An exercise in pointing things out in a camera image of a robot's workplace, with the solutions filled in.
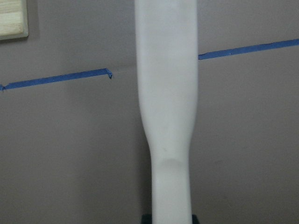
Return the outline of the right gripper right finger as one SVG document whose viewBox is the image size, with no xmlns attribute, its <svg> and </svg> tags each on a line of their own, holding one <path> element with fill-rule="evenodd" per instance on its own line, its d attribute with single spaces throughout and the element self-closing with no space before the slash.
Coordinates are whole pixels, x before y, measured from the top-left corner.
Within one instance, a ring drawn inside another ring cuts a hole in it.
<svg viewBox="0 0 299 224">
<path fill-rule="evenodd" d="M 196 215 L 192 214 L 192 224 L 199 224 L 199 220 Z"/>
</svg>

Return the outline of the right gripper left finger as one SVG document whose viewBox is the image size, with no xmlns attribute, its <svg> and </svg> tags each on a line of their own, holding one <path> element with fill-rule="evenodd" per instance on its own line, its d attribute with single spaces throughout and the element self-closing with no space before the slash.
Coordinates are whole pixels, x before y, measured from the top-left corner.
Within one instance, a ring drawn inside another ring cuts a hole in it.
<svg viewBox="0 0 299 224">
<path fill-rule="evenodd" d="M 141 224 L 152 224 L 152 214 L 143 214 Z"/>
</svg>

